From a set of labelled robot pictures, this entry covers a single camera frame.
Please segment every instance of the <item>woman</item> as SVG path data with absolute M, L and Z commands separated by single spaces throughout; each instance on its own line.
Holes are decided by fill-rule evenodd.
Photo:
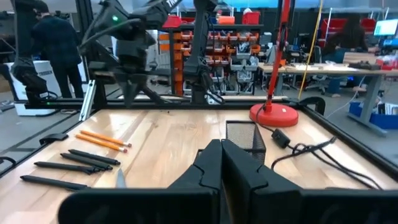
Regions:
M 377 51 L 377 47 L 368 48 L 365 43 L 365 30 L 361 27 L 361 18 L 359 15 L 350 16 L 343 30 L 330 38 L 322 52 L 322 61 L 332 61 L 335 63 L 343 63 L 345 52 L 370 52 Z M 339 97 L 340 81 L 343 77 L 332 77 L 330 80 L 327 93 L 331 97 Z M 354 91 L 366 91 L 359 85 L 362 77 L 354 77 Z

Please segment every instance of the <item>red lamp base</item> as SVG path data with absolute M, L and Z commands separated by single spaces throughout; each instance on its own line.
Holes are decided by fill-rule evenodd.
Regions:
M 295 126 L 299 121 L 299 114 L 289 106 L 273 103 L 271 110 L 265 110 L 263 106 L 264 104 L 258 104 L 251 107 L 250 119 L 252 121 L 264 126 L 281 128 Z

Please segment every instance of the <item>workshop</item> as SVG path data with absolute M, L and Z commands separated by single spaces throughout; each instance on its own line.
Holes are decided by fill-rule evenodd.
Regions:
M 0 224 L 398 223 L 396 0 L 5 0 L 0 49 Z

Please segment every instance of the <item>red desk lamp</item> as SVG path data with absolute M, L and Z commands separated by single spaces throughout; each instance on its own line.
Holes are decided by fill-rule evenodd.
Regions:
M 272 103 L 272 95 L 275 89 L 276 79 L 282 52 L 287 39 L 287 25 L 289 23 L 290 0 L 284 0 L 282 14 L 280 17 L 280 29 L 278 34 L 277 53 L 272 69 L 271 82 L 268 88 L 268 98 L 266 103 L 252 106 L 250 109 L 250 119 L 252 121 L 272 127 L 291 127 L 298 123 L 299 114 L 289 106 Z

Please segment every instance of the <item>person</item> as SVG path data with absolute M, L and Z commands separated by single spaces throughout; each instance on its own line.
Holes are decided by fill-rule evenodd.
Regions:
M 55 78 L 63 98 L 72 98 L 68 78 L 77 98 L 83 98 L 81 76 L 78 64 L 81 57 L 78 51 L 80 43 L 76 30 L 66 20 L 52 16 L 48 5 L 36 0 L 34 11 L 39 22 L 32 29 L 32 55 L 45 52 L 52 66 Z
M 335 63 L 343 63 L 346 52 L 369 52 L 374 53 L 377 47 L 370 47 L 365 43 L 365 30 L 361 27 L 361 18 L 359 15 L 351 15 L 341 32 L 338 32 L 326 41 L 326 45 L 322 52 L 322 62 L 332 61 Z M 326 93 L 331 97 L 339 97 L 340 81 L 342 77 L 333 77 L 330 80 Z M 354 76 L 353 91 L 366 91 L 360 87 L 361 82 L 368 81 L 366 78 Z

